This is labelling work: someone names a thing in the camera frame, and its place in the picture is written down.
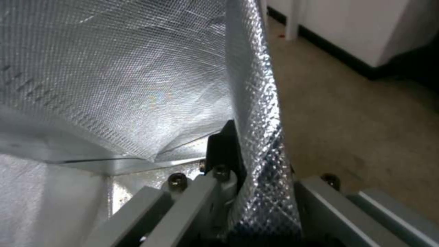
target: foil liner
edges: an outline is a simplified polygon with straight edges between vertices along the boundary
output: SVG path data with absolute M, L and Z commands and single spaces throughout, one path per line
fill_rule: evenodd
M 43 144 L 32 158 L 199 157 L 206 136 L 233 117 L 233 106 L 248 176 L 230 231 L 299 232 L 257 1 L 8 0 L 0 1 L 0 33 L 0 105 L 27 118 L 17 130 L 10 122 L 24 121 L 1 111 L 0 119 L 8 118 L 2 131 L 32 136 L 29 149 Z M 25 132 L 34 122 L 44 134 Z M 9 145 L 30 157 L 18 148 L 21 137 L 9 136 L 21 143 L 0 142 L 0 150 Z M 78 137 L 76 148 L 85 140 L 111 153 L 84 156 L 88 148 L 66 148 L 71 136 Z M 134 193 L 122 186 L 125 177 L 11 156 L 0 161 L 1 246 L 78 246 L 101 215 L 113 212 L 111 191 L 121 202 Z
M 247 178 L 229 215 L 241 236 L 296 236 L 299 212 L 285 156 L 277 89 L 256 0 L 228 0 L 226 65 Z
M 78 247 L 109 213 L 105 176 L 0 154 L 0 246 Z
M 0 104 L 119 155 L 173 157 L 232 118 L 224 5 L 0 1 Z

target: silver panel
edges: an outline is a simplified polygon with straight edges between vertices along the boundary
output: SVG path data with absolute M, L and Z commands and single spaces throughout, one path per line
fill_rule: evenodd
M 438 247 L 439 228 L 378 189 L 366 189 L 349 199 L 411 246 Z
M 304 237 L 329 236 L 348 247 L 407 246 L 319 177 L 297 182 L 295 190 Z
M 106 220 L 106 177 L 4 154 L 0 164 L 0 246 L 78 247 Z
M 198 163 L 198 161 L 201 159 L 203 159 L 203 157 L 187 159 L 187 160 L 156 162 L 156 163 L 149 162 L 146 160 L 141 160 L 141 159 L 118 159 L 118 160 L 71 162 L 71 163 L 62 163 L 58 165 L 63 167 L 91 171 L 109 176 L 116 176 L 116 175 L 149 171 L 153 169 L 173 167 L 176 165 L 182 165 L 188 163 Z

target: crinkled foil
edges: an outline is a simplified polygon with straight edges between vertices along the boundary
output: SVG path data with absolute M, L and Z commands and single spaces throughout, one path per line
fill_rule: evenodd
M 293 177 L 257 0 L 227 1 L 226 64 L 247 178 L 229 214 L 240 235 L 299 236 Z
M 0 1 L 0 104 L 154 161 L 232 118 L 224 4 Z

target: screw head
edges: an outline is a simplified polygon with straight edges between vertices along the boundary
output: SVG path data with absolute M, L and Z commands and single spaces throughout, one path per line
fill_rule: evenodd
M 200 160 L 200 172 L 206 172 L 206 160 Z
M 219 164 L 213 168 L 213 177 L 220 182 L 229 181 L 230 169 L 224 164 Z
M 171 191 L 184 191 L 187 188 L 187 177 L 177 172 L 168 177 L 168 186 Z

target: black baseboard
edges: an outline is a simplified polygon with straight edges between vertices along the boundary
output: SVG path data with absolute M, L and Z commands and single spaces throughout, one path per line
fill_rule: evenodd
M 268 7 L 268 15 L 285 25 L 287 20 L 286 16 L 277 10 Z M 369 80 L 376 80 L 394 74 L 392 64 L 372 67 L 302 25 L 299 25 L 299 35 L 320 49 L 336 57 L 338 60 L 342 61 L 347 66 Z

